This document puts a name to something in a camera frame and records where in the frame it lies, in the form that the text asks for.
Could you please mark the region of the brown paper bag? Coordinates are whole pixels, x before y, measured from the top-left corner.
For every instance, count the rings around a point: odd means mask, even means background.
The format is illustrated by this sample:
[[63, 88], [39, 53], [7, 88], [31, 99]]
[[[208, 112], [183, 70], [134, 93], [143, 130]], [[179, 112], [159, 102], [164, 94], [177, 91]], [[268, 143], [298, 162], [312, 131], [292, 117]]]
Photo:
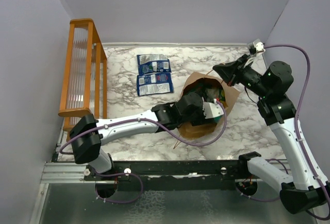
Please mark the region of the brown paper bag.
[[[221, 85], [225, 92], [225, 99], [227, 103], [227, 108], [225, 108], [226, 114], [229, 115], [234, 107], [235, 102], [240, 94], [238, 90], [233, 87], [229, 87], [222, 79], [209, 76], [208, 74], [201, 74], [194, 72], [192, 73], [183, 87], [182, 94], [187, 94], [189, 92], [196, 92], [199, 95], [200, 86], [202, 84], [211, 84], [215, 86]], [[192, 126], [191, 124], [185, 123], [178, 130], [180, 135], [185, 139], [198, 139], [205, 135], [209, 135], [214, 132], [214, 130], [224, 122], [222, 117], [218, 123], [205, 124], [201, 126]]]

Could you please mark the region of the blue snack bag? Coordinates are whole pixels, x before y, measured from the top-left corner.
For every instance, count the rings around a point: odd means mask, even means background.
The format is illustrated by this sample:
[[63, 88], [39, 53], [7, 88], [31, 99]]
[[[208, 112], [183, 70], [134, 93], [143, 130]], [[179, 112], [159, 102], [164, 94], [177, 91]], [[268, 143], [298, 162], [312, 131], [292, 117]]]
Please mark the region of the blue snack bag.
[[169, 59], [163, 54], [137, 55], [138, 73], [140, 76], [152, 73], [171, 73]]
[[173, 93], [171, 73], [154, 73], [137, 76], [138, 96]]

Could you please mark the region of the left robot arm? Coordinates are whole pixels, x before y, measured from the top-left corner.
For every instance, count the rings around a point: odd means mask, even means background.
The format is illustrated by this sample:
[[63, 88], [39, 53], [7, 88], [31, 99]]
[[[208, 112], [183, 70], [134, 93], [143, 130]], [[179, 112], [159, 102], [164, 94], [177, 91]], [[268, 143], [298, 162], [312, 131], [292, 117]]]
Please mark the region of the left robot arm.
[[184, 123], [193, 126], [212, 123], [223, 114], [216, 100], [205, 102], [197, 93], [179, 101], [159, 104], [140, 114], [115, 119], [96, 119], [85, 115], [70, 131], [76, 164], [88, 163], [103, 180], [113, 176], [111, 156], [102, 150], [110, 142], [137, 134], [171, 131]]

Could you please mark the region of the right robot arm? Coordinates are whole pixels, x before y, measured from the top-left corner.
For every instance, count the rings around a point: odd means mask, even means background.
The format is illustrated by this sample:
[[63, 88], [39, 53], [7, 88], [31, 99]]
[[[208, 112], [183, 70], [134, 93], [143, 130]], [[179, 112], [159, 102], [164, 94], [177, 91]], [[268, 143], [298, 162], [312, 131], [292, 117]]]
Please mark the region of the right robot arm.
[[260, 154], [241, 155], [237, 173], [242, 178], [255, 175], [279, 193], [285, 209], [296, 214], [321, 206], [329, 200], [329, 180], [318, 167], [300, 127], [297, 114], [286, 92], [293, 83], [290, 65], [274, 61], [264, 74], [251, 67], [250, 57], [244, 54], [236, 61], [220, 63], [213, 70], [232, 87], [242, 84], [259, 96], [260, 115], [276, 136], [286, 156], [291, 175], [271, 165]]

